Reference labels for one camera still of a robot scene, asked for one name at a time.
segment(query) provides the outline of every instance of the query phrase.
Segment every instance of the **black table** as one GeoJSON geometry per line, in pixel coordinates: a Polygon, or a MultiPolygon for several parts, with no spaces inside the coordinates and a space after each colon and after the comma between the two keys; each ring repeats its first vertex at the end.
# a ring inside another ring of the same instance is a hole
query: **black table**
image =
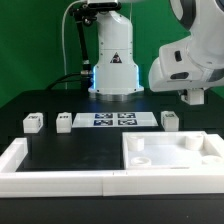
{"type": "MultiPolygon", "coordinates": [[[[180,131],[206,131],[224,137],[224,99],[208,91],[205,101],[204,105],[189,106],[176,92],[155,94],[150,90],[123,103],[91,100],[79,90],[24,92],[0,109],[0,153],[16,137],[27,137],[29,153],[18,168],[20,172],[122,170],[122,132],[163,131],[161,111],[177,114],[180,131]],[[24,135],[22,121],[35,112],[44,114],[44,127],[38,134],[24,135]],[[76,113],[153,112],[159,126],[79,128],[57,134],[55,121],[60,112],[71,112],[73,118],[76,113]],[[79,150],[74,156],[76,145],[79,150]],[[85,160],[74,159],[77,154],[85,160]]],[[[0,199],[0,223],[223,222],[224,194],[0,199]]]]}

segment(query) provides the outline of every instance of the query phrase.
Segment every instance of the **white plastic tray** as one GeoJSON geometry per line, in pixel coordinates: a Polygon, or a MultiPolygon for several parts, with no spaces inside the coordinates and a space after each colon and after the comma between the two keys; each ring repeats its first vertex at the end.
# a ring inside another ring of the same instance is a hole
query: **white plastic tray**
{"type": "Polygon", "coordinates": [[[224,148],[215,145],[216,139],[219,139],[218,135],[205,132],[124,133],[125,168],[224,166],[224,148]]]}

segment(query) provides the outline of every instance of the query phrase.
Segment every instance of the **warning label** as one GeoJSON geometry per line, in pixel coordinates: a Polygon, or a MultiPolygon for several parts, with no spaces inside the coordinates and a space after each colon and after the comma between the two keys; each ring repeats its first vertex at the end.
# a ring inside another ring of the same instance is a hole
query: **warning label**
{"type": "Polygon", "coordinates": [[[116,52],[116,54],[114,55],[114,57],[112,58],[110,63],[122,63],[120,56],[118,55],[118,53],[116,52]]]}

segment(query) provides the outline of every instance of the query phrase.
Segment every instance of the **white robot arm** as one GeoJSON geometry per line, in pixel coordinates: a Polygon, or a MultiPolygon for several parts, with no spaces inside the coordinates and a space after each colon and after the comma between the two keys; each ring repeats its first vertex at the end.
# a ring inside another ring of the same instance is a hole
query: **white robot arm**
{"type": "Polygon", "coordinates": [[[110,10],[119,4],[117,0],[87,1],[89,8],[99,10],[96,16],[99,61],[94,66],[94,84],[89,88],[92,98],[124,101],[144,90],[139,85],[139,70],[133,61],[132,24],[124,16],[110,10]]]}
{"type": "Polygon", "coordinates": [[[149,72],[153,91],[185,90],[182,100],[204,103],[204,90],[224,85],[224,0],[170,0],[191,36],[159,50],[149,72]]]}

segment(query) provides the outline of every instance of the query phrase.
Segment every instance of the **white cube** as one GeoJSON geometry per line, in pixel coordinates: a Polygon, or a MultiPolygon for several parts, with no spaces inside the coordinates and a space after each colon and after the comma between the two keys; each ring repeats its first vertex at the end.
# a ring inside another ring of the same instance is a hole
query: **white cube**
{"type": "Polygon", "coordinates": [[[179,118],[173,111],[161,112],[161,124],[165,131],[179,130],[179,118]]]}
{"type": "Polygon", "coordinates": [[[42,127],[43,127],[42,113],[30,113],[23,120],[24,133],[38,133],[42,127]]]}
{"type": "Polygon", "coordinates": [[[57,133],[70,133],[72,128],[72,114],[60,113],[56,120],[57,133]]]}

